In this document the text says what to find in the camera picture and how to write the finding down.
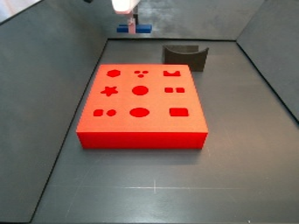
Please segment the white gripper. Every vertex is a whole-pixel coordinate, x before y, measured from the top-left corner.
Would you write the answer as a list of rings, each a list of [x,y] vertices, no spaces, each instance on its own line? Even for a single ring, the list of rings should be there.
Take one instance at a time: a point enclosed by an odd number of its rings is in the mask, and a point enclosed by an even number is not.
[[[110,0],[116,14],[128,14],[137,6],[140,0]],[[128,33],[136,34],[136,14],[129,15],[126,20]]]

